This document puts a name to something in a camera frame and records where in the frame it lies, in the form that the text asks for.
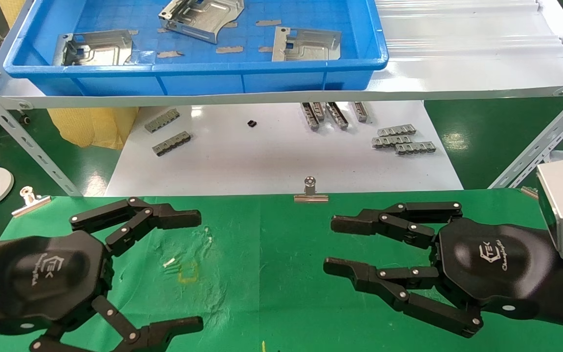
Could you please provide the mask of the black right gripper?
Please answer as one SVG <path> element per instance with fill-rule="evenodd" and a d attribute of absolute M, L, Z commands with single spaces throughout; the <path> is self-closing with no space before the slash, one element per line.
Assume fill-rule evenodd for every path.
<path fill-rule="evenodd" d="M 326 258 L 324 272 L 349 279 L 354 290 L 378 296 L 397 312 L 463 338 L 483 327 L 481 310 L 512 319 L 558 321 L 561 301 L 552 290 L 559 255 L 549 234 L 507 223 L 454 220 L 462 216 L 456 202 L 396 203 L 363 209 L 356 216 L 335 215 L 331 230 L 336 233 L 382 235 L 419 249 L 429 249 L 436 239 L 438 268 L 378 269 Z M 428 223 L 449 224 L 436 238 Z M 434 287 L 456 307 L 414 293 Z"/>

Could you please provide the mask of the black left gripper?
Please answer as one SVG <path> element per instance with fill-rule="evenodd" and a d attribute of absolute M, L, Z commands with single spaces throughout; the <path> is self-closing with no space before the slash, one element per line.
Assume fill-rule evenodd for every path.
<path fill-rule="evenodd" d="M 123 255 L 154 229 L 201 223 L 199 210 L 127 198 L 72 216 L 76 231 L 67 236 L 0 241 L 0 335 L 47 329 L 30 345 L 31 352 L 86 352 L 61 338 L 96 312 L 122 338 L 114 352 L 165 352 L 175 336 L 201 331 L 203 319 L 192 316 L 135 328 L 105 297 L 114 276 L 111 256 Z M 91 235 L 116 225 L 105 245 Z"/>

